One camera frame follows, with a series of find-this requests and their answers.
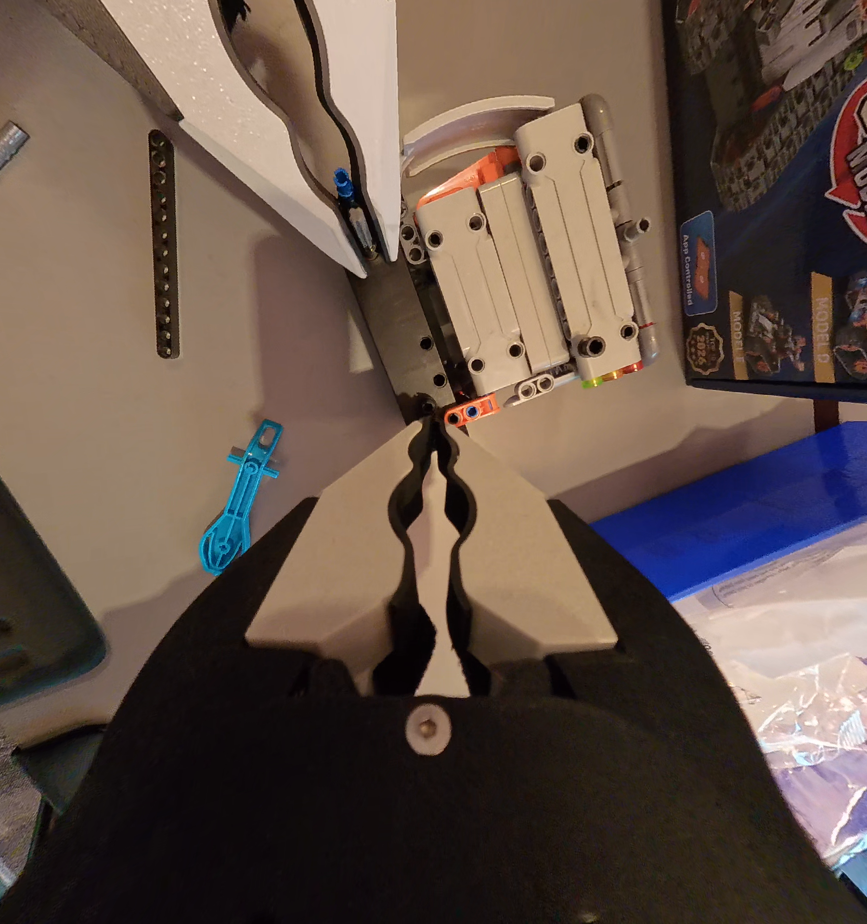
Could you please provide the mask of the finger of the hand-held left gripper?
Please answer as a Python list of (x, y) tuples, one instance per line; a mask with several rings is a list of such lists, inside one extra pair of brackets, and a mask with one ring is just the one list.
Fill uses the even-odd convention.
[(181, 115), (185, 133), (326, 255), (367, 268), (286, 114), (243, 66), (217, 2), (104, 1)]
[[(378, 257), (396, 261), (402, 148), (395, 2), (304, 1), (298, 10), (311, 43), (316, 92), (346, 145), (344, 168), (370, 220)], [(335, 199), (353, 233), (336, 191)]]

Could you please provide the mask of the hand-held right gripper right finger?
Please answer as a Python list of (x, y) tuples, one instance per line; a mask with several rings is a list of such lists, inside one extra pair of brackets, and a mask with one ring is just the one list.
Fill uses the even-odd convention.
[(447, 626), (471, 694), (491, 668), (610, 651), (618, 637), (542, 491), (439, 425), (450, 552)]

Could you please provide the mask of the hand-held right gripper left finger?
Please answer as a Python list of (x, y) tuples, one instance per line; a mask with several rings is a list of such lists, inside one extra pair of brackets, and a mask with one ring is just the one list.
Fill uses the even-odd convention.
[(362, 693), (413, 694), (434, 650), (407, 531), (423, 509), (432, 421), (409, 424), (326, 488), (246, 641), (346, 665)]

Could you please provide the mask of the turquoise plastic tool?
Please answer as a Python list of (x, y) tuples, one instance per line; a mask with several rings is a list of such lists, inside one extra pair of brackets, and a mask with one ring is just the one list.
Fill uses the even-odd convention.
[(283, 431), (279, 422), (264, 419), (246, 448), (233, 447), (227, 456), (227, 461), (238, 468), (233, 487), (221, 513), (209, 524), (198, 545), (199, 559), (207, 573), (219, 576), (250, 548), (251, 509), (261, 481), (279, 475), (271, 460)]

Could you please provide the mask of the thin grey axle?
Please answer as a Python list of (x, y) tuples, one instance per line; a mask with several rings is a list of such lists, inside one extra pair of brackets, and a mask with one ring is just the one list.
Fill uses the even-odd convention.
[(356, 200), (349, 200), (345, 203), (344, 211), (347, 223), (357, 238), (363, 255), (368, 260), (375, 260), (379, 255), (379, 251), (373, 236), (370, 220), (364, 209)]

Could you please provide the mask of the black beam with holes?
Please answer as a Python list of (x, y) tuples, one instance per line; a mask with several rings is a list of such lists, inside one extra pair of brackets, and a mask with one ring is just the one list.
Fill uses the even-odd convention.
[(155, 342), (160, 358), (174, 360), (181, 353), (175, 154), (157, 128), (150, 131), (148, 145)]

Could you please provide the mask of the small black piece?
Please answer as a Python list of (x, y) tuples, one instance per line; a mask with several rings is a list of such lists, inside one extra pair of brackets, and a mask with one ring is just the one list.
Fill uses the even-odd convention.
[(403, 392), (396, 399), (405, 426), (418, 424), (420, 432), (428, 434), (439, 410), (434, 398), (423, 392)]

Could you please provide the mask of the grey building block model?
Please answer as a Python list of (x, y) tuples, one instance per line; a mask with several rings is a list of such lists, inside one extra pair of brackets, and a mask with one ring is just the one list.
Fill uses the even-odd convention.
[(649, 221), (628, 201), (608, 102), (464, 104), (404, 135), (401, 177), (465, 154), (480, 156), (402, 201), (398, 259), (349, 277), (396, 404), (426, 393), (464, 428), (651, 364)]

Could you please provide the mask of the blue bin with plastic bags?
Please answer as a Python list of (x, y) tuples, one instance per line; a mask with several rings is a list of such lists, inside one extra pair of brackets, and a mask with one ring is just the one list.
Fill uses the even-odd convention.
[(594, 527), (712, 655), (822, 859), (865, 851), (867, 422)]

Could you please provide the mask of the toy kit cardboard box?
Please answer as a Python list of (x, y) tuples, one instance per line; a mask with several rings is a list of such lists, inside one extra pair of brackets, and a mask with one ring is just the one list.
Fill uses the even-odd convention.
[(661, 2), (686, 383), (867, 403), (867, 2)]

